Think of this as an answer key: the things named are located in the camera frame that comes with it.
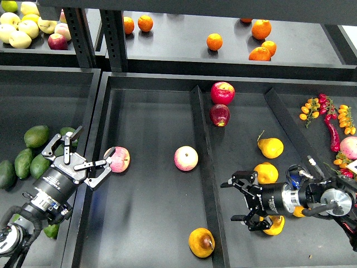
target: red chili pepper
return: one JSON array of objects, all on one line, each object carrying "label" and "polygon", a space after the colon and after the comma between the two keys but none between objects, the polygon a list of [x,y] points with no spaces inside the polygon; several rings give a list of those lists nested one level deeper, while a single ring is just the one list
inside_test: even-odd
[{"label": "red chili pepper", "polygon": [[331,115],[327,114],[324,121],[330,131],[330,149],[332,152],[340,151],[340,137],[335,126],[330,122]]},{"label": "red chili pepper", "polygon": [[342,175],[345,175],[351,179],[353,179],[353,173],[349,169],[340,169]]}]

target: orange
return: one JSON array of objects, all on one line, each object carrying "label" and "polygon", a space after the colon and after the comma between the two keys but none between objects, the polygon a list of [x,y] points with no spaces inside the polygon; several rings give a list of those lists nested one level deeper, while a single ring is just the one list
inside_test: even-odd
[{"label": "orange", "polygon": [[262,47],[265,47],[270,52],[270,57],[274,56],[275,52],[277,51],[277,44],[273,41],[265,41],[262,43]]},{"label": "orange", "polygon": [[270,61],[270,52],[266,47],[256,47],[249,54],[249,60],[264,60]]},{"label": "orange", "polygon": [[240,20],[244,23],[251,23],[253,19],[252,18],[241,18]]},{"label": "orange", "polygon": [[272,25],[268,20],[257,20],[252,27],[252,35],[258,40],[263,40],[270,35]]},{"label": "orange", "polygon": [[130,17],[124,17],[124,31],[126,35],[130,35],[134,31],[134,21]]},{"label": "orange", "polygon": [[207,46],[210,50],[217,51],[223,45],[223,39],[218,33],[211,33],[206,40]]},{"label": "orange", "polygon": [[143,15],[138,19],[138,26],[143,32],[150,32],[154,22],[148,15]]}]

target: robotic arm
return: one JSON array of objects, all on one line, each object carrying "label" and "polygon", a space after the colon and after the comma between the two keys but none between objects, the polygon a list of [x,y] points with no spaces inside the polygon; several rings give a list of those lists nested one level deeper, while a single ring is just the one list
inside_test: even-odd
[{"label": "robotic arm", "polygon": [[315,179],[297,165],[288,170],[286,183],[258,185],[256,171],[235,172],[227,183],[222,183],[221,188],[237,188],[244,194],[250,212],[234,215],[231,221],[244,223],[250,231],[270,229],[272,221],[268,216],[289,216],[296,206],[301,205],[305,208],[302,210],[305,216],[336,221],[347,234],[353,250],[357,251],[357,181],[344,175],[325,179],[316,163],[313,166],[321,179]]},{"label": "robotic arm", "polygon": [[[71,217],[73,208],[67,200],[80,184],[85,183],[96,190],[110,175],[114,147],[104,155],[103,160],[96,162],[87,162],[78,153],[71,152],[72,142],[82,131],[80,126],[74,133],[68,132],[64,136],[56,134],[52,138],[42,151],[44,158],[52,162],[51,166],[33,184],[38,193],[36,196],[23,193],[29,202],[22,207],[10,207],[0,221],[0,257],[10,257],[4,268],[22,266],[30,246],[42,231],[43,221],[52,225]],[[60,144],[64,144],[64,154],[56,157],[54,151]],[[104,171],[97,178],[90,178],[90,173],[96,169]],[[14,214],[20,217],[10,223]]]}]

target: fruit stem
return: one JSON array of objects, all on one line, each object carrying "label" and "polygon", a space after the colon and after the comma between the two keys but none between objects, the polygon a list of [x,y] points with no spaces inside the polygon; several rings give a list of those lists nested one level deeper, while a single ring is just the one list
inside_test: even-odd
[{"label": "fruit stem", "polygon": [[258,136],[257,142],[259,141],[260,137],[262,136],[262,134],[264,133],[265,130],[263,130],[263,132]]},{"label": "fruit stem", "polygon": [[212,244],[211,239],[209,239],[209,240],[208,240],[208,243],[210,244],[210,246],[211,246],[211,250],[213,251],[213,244]]}]

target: green apple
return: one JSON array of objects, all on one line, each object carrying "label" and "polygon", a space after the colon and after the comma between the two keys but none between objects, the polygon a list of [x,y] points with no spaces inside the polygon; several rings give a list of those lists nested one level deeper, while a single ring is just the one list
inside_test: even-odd
[{"label": "green apple", "polygon": [[55,32],[55,27],[57,25],[56,21],[43,20],[41,17],[38,18],[37,25],[42,32],[45,34],[52,34]]},{"label": "green apple", "polygon": [[22,21],[18,24],[18,30],[28,34],[31,39],[38,37],[38,26],[34,21]]},{"label": "green apple", "polygon": [[10,45],[15,49],[26,49],[30,46],[31,41],[31,37],[22,31],[12,32],[9,37]]},{"label": "green apple", "polygon": [[1,1],[1,7],[5,12],[16,12],[17,11],[17,3],[16,1]]},{"label": "green apple", "polygon": [[0,25],[0,40],[6,44],[10,44],[9,37],[12,32],[15,32],[16,28],[10,24]]},{"label": "green apple", "polygon": [[33,2],[22,2],[20,11],[24,15],[28,15],[28,14],[36,14],[38,16],[40,15],[36,4]]},{"label": "green apple", "polygon": [[20,17],[12,12],[5,12],[0,17],[0,24],[10,24],[14,26],[16,29],[20,21],[21,21]]},{"label": "green apple", "polygon": [[71,34],[68,30],[67,23],[58,23],[55,27],[55,34],[63,35],[67,42],[71,40]]}]

